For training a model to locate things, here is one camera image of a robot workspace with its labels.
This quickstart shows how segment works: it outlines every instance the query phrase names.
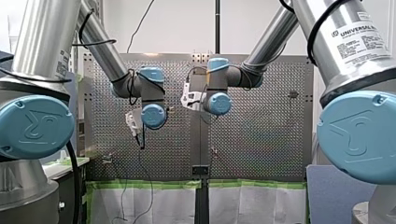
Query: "metal frame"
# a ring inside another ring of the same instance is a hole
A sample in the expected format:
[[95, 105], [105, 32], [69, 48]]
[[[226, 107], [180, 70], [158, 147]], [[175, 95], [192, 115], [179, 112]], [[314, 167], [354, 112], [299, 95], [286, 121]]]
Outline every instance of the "metal frame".
[[[215, 55], [210, 55], [210, 54], [122, 54], [122, 58], [124, 59], [125, 62], [129, 61], [139, 61], [139, 62], [157, 62], [157, 63], [169, 63], [169, 62], [185, 62], [186, 64], [186, 69], [189, 69], [190, 67], [194, 65], [206, 65], [208, 57], [214, 57]], [[226, 57], [229, 58], [233, 62], [242, 62], [243, 60], [246, 59], [246, 55], [220, 55], [221, 57]], [[304, 64], [304, 70], [305, 70], [305, 81], [304, 81], [304, 90], [305, 90], [305, 95], [304, 95], [304, 142], [303, 142], [303, 148], [304, 148], [304, 155], [303, 155], [303, 164], [302, 166], [302, 171], [301, 173], [304, 174], [304, 167], [311, 162], [311, 144], [312, 144], [312, 109], [313, 109], [313, 65], [308, 62], [308, 60], [305, 57], [301, 56], [286, 56], [286, 57], [281, 57], [279, 59], [282, 63], [298, 63], [298, 64]], [[93, 74], [97, 72], [97, 66], [94, 65], [93, 57], [91, 56], [90, 53], [87, 53], [84, 55], [84, 74], [85, 78], [83, 80], [84, 82], [84, 96], [85, 96], [85, 136], [86, 136], [86, 151], [88, 152], [94, 152], [96, 150], [96, 145], [93, 142], [93, 120], [92, 120], [92, 82], [93, 82]], [[169, 102], [170, 105], [175, 105], [178, 102]], [[124, 120], [120, 120], [120, 125], [123, 125]], [[199, 165], [198, 161], [194, 161], [194, 158], [197, 158], [197, 155], [202, 155], [202, 153], [207, 155], [207, 158], [209, 158], [208, 154], [209, 153], [209, 148], [210, 146], [207, 145], [206, 147], [202, 147], [202, 143], [205, 145], [205, 139], [204, 142], [201, 142], [201, 148], [200, 151], [194, 150], [194, 147], [191, 147], [190, 150], [190, 157], [191, 157], [191, 166], [193, 165]], [[134, 158], [137, 157], [137, 153], [135, 149], [128, 151], [128, 158]], [[109, 171], [107, 176], [104, 177], [106, 178], [114, 178], [114, 176], [120, 176], [117, 175], [114, 168], [111, 168], [112, 171]], [[146, 179], [143, 173], [140, 173], [137, 171], [138, 169], [136, 168], [136, 175], [124, 175], [123, 177], [125, 178], [139, 178], [139, 179]], [[155, 180], [159, 181], [169, 181], [169, 180], [188, 180], [192, 179], [193, 174], [187, 175], [184, 174], [180, 178], [154, 178]], [[235, 178], [234, 176], [223, 176], [221, 178]], [[237, 178], [250, 178], [250, 179], [270, 179], [270, 180], [277, 180], [277, 181], [288, 181], [288, 182], [299, 182], [299, 181], [304, 181], [304, 176], [299, 175], [299, 176], [238, 176]]]

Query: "metal rod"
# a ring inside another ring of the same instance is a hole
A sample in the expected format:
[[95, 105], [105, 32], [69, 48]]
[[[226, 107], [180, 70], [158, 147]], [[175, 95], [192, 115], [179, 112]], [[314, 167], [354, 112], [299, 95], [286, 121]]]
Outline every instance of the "metal rod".
[[79, 8], [79, 0], [28, 1], [12, 71], [65, 78]]
[[[85, 21], [87, 15], [91, 11], [90, 5], [86, 0], [82, 1], [81, 10], [78, 15], [78, 29]], [[84, 31], [82, 33], [82, 40], [85, 43], [92, 43], [97, 41], [108, 40], [109, 37], [106, 34], [105, 28], [97, 16], [93, 13], [88, 19]], [[128, 70], [123, 63], [123, 60], [119, 53], [111, 43], [89, 46], [88, 49], [92, 53], [95, 60], [102, 67], [105, 74], [108, 76], [110, 81], [116, 81], [124, 77]]]
[[251, 65], [256, 70], [264, 70], [268, 63], [281, 54], [297, 27], [297, 17], [281, 7], [244, 64]]
[[216, 54], [220, 54], [220, 0], [216, 0]]

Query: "blue cap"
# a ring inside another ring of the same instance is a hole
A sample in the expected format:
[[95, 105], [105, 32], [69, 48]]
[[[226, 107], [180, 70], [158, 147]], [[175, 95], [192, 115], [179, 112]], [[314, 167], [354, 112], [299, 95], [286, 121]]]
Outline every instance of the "blue cap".
[[144, 67], [139, 73], [153, 82], [163, 83], [163, 70], [158, 67]]
[[396, 184], [396, 95], [355, 91], [331, 101], [318, 140], [345, 173], [373, 184]]
[[0, 110], [0, 155], [17, 160], [48, 157], [66, 145], [74, 128], [63, 102], [42, 95], [18, 98]]
[[230, 66], [230, 62], [228, 61], [228, 59], [214, 58], [214, 59], [210, 59], [209, 62], [207, 63], [207, 70], [209, 73], [216, 72], [228, 66]]
[[160, 128], [165, 122], [165, 110], [159, 105], [146, 105], [142, 110], [142, 121], [150, 129]]
[[223, 92], [212, 95], [209, 99], [209, 112], [214, 115], [225, 115], [231, 109], [231, 98]]

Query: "perforated metal panel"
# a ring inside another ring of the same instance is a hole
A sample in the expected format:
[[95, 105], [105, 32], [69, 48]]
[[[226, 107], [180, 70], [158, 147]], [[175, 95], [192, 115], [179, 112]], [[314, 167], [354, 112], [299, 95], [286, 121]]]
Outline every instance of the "perforated metal panel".
[[[166, 81], [165, 103], [174, 105], [166, 125], [159, 131], [147, 130], [146, 149], [141, 151], [142, 163], [154, 180], [191, 179], [189, 111], [180, 104], [183, 81], [190, 68], [190, 55], [151, 58], [145, 55], [126, 55], [129, 68], [158, 66]], [[125, 114], [140, 106], [131, 107], [129, 101], [113, 96], [110, 84], [101, 68], [92, 62], [91, 94], [92, 147], [86, 153], [92, 157], [89, 179], [131, 178], [146, 179], [138, 165], [138, 146], [125, 123]], [[103, 163], [103, 156], [112, 155], [113, 164]]]
[[[244, 59], [227, 58], [238, 64]], [[259, 89], [231, 88], [231, 113], [210, 128], [211, 178], [303, 180], [310, 158], [312, 78], [304, 57], [281, 57]]]
[[[174, 107], [162, 129], [147, 132], [146, 149], [140, 151], [142, 162], [153, 180], [191, 179], [191, 139], [199, 134], [192, 136], [191, 112], [179, 101], [183, 81], [191, 69], [191, 56], [123, 57], [130, 68], [161, 67], [165, 74], [165, 101]], [[226, 57], [234, 63], [246, 58]], [[137, 144], [125, 124], [125, 114], [132, 110], [128, 100], [112, 95], [107, 77], [90, 56], [84, 68], [85, 153], [92, 158], [88, 179], [147, 179], [138, 165]], [[311, 148], [312, 78], [313, 68], [306, 64], [305, 57], [281, 57], [270, 66], [261, 88], [230, 89], [232, 112], [214, 122], [210, 130], [209, 145], [211, 152], [216, 152], [211, 160], [211, 177], [302, 180]], [[289, 91], [297, 91], [299, 96], [290, 99]], [[109, 155], [113, 162], [104, 163], [103, 157]]]

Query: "universal robots logo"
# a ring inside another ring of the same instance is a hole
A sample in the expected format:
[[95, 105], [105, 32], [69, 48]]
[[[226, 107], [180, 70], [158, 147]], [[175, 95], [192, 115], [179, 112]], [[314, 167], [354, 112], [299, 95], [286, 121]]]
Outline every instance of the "universal robots logo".
[[23, 131], [25, 139], [21, 143], [54, 144], [52, 141], [57, 134], [60, 115], [30, 110], [25, 116], [30, 124]]
[[339, 35], [340, 35], [340, 33], [338, 31], [332, 32], [332, 37], [336, 37], [336, 36], [339, 36]]

